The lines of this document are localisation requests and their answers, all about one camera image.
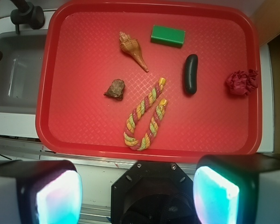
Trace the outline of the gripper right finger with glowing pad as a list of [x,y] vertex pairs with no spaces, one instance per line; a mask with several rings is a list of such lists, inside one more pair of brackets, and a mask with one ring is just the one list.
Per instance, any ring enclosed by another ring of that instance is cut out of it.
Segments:
[[203,156],[193,198],[202,224],[280,224],[280,154]]

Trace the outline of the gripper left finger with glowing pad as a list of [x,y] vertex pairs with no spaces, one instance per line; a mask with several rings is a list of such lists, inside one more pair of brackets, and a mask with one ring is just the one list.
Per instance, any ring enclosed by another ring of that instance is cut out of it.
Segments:
[[0,224],[76,224],[82,194],[70,161],[0,161]]

